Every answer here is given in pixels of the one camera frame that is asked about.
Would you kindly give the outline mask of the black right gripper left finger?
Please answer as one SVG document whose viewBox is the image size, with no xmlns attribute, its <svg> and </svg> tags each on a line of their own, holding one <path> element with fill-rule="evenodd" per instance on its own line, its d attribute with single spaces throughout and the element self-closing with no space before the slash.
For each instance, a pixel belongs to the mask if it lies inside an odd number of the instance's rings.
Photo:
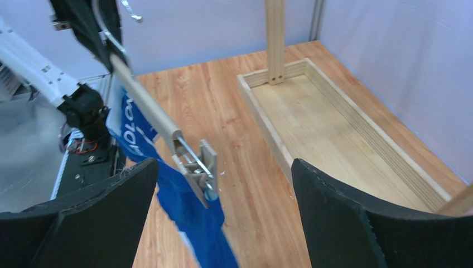
<svg viewBox="0 0 473 268">
<path fill-rule="evenodd" d="M 132 267 L 158 179 L 143 160 L 90 186 L 1 214 L 2 267 Z"/>
</svg>

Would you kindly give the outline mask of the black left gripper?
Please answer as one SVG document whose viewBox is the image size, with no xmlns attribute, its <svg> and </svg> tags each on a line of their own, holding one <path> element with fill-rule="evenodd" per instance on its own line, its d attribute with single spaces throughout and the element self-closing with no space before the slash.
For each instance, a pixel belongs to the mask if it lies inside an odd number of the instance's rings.
<svg viewBox="0 0 473 268">
<path fill-rule="evenodd" d="M 124 55 L 111 41 L 104 42 L 102 40 L 99 34 L 101 29 L 94 17 L 91 1 L 51 0 L 50 3 L 57 19 L 68 22 L 76 39 L 112 73 L 114 69 L 110 61 L 110 55 L 114 53 L 122 60 Z M 121 42 L 121 21 L 116 1 L 99 1 L 99 11 L 107 29 L 117 41 Z"/>
</svg>

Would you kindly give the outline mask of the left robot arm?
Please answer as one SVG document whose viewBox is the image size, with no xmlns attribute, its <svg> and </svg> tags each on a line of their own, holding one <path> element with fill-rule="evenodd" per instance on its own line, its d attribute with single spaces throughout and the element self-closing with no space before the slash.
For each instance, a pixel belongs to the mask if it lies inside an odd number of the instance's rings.
<svg viewBox="0 0 473 268">
<path fill-rule="evenodd" d="M 57 20 L 66 22 L 77 41 L 111 74 L 111 57 L 121 60 L 121 19 L 116 1 L 51 1 Z M 1 63 L 31 83 L 80 130 L 88 141 L 120 136 L 120 107 L 109 108 L 100 93 L 67 74 L 1 19 Z"/>
</svg>

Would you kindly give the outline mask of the blue underwear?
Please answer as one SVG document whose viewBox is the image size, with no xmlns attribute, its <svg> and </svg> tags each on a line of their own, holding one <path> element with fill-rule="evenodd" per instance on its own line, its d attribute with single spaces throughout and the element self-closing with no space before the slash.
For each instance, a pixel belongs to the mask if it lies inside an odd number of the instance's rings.
<svg viewBox="0 0 473 268">
<path fill-rule="evenodd" d="M 107 128 L 123 153 L 134 162 L 157 159 L 157 199 L 175 223 L 181 240 L 200 267 L 238 267 L 238 262 L 222 230 L 224 212 L 218 198 L 205 208 L 185 177 L 159 156 L 155 141 L 158 132 L 145 119 L 123 88 L 114 88 L 107 101 L 110 112 Z"/>
</svg>

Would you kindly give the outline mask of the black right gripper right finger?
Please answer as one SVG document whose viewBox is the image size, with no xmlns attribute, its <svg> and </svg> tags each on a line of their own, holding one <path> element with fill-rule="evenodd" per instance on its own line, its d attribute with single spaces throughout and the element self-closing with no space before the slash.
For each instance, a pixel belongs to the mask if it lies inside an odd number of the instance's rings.
<svg viewBox="0 0 473 268">
<path fill-rule="evenodd" d="M 388 202 L 303 159 L 291 174 L 313 267 L 472 266 L 472 216 Z"/>
</svg>

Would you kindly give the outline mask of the beige clip hanger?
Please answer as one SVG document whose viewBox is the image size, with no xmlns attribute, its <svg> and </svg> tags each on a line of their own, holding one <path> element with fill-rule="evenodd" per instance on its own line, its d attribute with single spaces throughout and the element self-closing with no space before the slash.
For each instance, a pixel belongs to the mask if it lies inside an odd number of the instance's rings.
<svg viewBox="0 0 473 268">
<path fill-rule="evenodd" d="M 126 49 L 109 31 L 102 18 L 99 1 L 91 1 L 91 10 L 106 39 L 123 55 L 123 58 L 120 58 L 115 53 L 110 53 L 114 74 L 146 120 L 164 139 L 178 170 L 185 177 L 196 197 L 205 208 L 209 208 L 209 201 L 218 199 L 217 153 L 206 140 L 200 141 L 198 154 L 192 150 L 185 141 L 181 129 L 161 106 L 152 100 L 149 92 L 136 79 Z"/>
</svg>

